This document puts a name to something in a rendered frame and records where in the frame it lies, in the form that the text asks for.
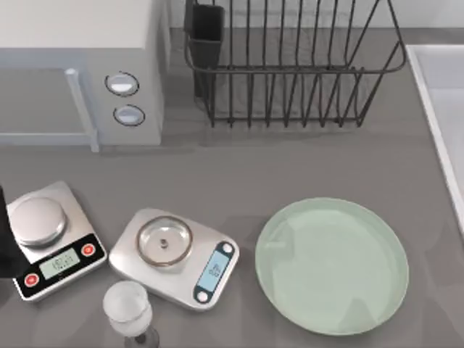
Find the clear wine glass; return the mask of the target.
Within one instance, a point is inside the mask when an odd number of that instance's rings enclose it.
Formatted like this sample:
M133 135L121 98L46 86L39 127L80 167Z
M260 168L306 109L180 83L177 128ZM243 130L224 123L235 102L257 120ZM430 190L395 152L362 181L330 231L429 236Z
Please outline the clear wine glass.
M123 337L124 348L160 348L160 335L152 325L152 305L141 284L118 281L111 285L102 307L113 330Z

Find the black cutlery holder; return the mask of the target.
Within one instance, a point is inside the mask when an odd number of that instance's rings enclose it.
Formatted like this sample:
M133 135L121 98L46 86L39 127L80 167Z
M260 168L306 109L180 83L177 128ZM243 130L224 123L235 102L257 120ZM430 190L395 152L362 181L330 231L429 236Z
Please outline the black cutlery holder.
M215 4L199 4L197 0L186 0L184 30L194 75L194 95L209 99L212 73L220 60L223 42L225 10Z

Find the pale microwave oven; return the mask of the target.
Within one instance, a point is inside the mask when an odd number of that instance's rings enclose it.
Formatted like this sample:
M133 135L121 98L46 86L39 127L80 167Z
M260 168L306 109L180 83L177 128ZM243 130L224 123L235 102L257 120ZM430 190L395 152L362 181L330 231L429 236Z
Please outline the pale microwave oven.
M0 0L0 145L89 146L65 70L76 69L103 146L157 146L170 65L167 0ZM104 84L120 71L129 97ZM113 110L136 105L138 127Z

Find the silver scale with blue display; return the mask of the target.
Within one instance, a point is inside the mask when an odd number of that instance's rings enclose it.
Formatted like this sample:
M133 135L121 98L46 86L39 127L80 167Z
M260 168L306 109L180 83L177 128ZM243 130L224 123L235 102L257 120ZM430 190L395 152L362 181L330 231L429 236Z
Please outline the silver scale with blue display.
M221 297L239 260L229 236L155 208L135 213L109 253L123 278L187 309L204 312Z

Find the pale green plate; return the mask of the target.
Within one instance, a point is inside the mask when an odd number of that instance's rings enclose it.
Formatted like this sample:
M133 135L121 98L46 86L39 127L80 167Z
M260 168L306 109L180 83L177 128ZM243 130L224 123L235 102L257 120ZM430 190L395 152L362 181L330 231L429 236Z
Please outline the pale green plate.
M291 203L264 224L255 272L267 300L297 326L351 336L390 320L410 284L394 229L368 208L317 197Z

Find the silver scale with red buttons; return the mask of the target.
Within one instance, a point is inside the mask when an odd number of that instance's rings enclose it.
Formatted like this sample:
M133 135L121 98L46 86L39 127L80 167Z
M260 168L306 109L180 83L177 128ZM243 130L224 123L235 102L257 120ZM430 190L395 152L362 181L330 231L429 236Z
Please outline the silver scale with red buttons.
M28 269L13 279L25 302L37 302L107 261L107 251L64 181L7 204L11 229Z

